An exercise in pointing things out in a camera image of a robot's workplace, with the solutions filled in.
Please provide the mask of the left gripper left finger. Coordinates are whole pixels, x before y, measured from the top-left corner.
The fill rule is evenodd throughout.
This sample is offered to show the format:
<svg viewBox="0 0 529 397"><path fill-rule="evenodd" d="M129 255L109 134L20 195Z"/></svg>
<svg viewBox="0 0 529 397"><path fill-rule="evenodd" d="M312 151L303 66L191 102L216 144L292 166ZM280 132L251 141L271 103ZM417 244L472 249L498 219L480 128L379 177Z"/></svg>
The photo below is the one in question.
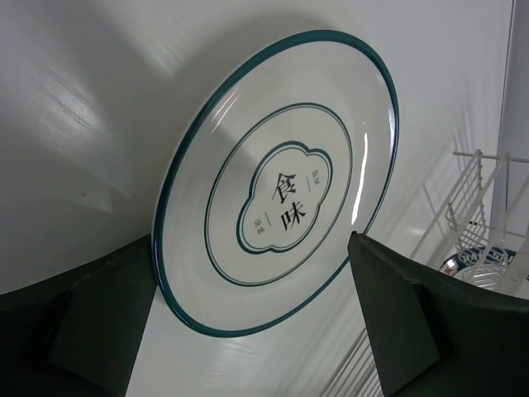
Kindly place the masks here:
<svg viewBox="0 0 529 397"><path fill-rule="evenodd" d="M151 238L1 296L3 396L123 396L154 299Z"/></svg>

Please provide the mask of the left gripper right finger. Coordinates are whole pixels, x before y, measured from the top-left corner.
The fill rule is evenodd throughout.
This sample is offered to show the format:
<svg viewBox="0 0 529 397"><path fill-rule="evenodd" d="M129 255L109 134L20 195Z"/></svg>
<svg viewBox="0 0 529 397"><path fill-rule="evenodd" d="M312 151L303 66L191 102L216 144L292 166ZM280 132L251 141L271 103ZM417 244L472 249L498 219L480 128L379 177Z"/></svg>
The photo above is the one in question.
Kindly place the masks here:
<svg viewBox="0 0 529 397"><path fill-rule="evenodd" d="M528 302L449 277L363 233L350 267L385 396L526 396Z"/></svg>

